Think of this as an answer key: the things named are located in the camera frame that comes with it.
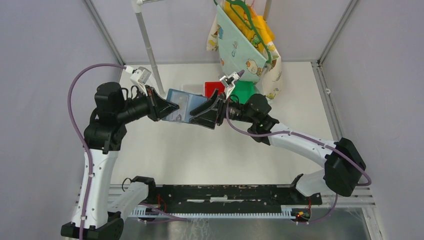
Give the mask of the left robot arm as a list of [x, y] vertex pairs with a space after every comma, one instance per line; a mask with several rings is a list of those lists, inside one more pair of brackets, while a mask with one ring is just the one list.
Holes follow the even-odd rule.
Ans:
[[157, 198], [155, 180], [136, 176], [127, 190], [108, 202], [111, 178], [121, 150], [126, 125], [143, 117], [157, 122], [179, 109], [151, 86], [134, 98], [125, 98], [119, 83], [101, 84], [95, 93], [96, 107], [82, 135], [84, 175], [80, 196], [70, 222], [61, 227], [63, 237], [79, 240], [118, 240], [124, 222], [138, 204]]

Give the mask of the blue card holder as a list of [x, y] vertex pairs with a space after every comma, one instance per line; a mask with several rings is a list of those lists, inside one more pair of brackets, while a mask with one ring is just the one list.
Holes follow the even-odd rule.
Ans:
[[203, 95], [169, 89], [166, 100], [178, 105], [179, 109], [173, 111], [162, 120], [189, 124], [190, 119], [193, 117], [190, 112], [205, 103], [208, 98]]

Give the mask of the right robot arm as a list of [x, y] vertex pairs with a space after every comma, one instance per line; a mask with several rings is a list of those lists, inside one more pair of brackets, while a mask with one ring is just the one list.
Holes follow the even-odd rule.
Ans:
[[288, 196], [295, 204], [302, 204], [313, 194], [326, 191], [349, 197], [356, 187], [371, 184], [365, 172], [366, 164], [351, 140], [344, 137], [338, 141], [326, 140], [292, 130], [271, 117], [271, 109], [267, 98], [259, 93], [241, 104], [234, 95], [226, 97], [215, 92], [189, 112], [189, 122], [209, 129], [224, 121], [232, 128], [234, 121], [250, 123], [247, 130], [237, 128], [236, 131], [258, 143], [284, 148], [319, 165], [321, 170], [302, 174], [294, 180]]

